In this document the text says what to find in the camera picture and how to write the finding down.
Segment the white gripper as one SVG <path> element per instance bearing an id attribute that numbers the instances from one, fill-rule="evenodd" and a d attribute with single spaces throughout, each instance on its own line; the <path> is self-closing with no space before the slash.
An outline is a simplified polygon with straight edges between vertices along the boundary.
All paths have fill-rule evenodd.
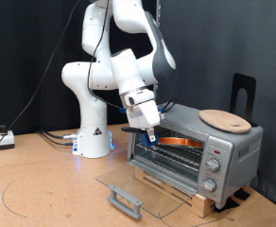
<path id="1" fill-rule="evenodd" d="M 156 141 L 155 130 L 152 127 L 160 123 L 160 117 L 154 100 L 128 108 L 127 117 L 131 127 L 148 128 L 147 135 L 149 141 Z"/>

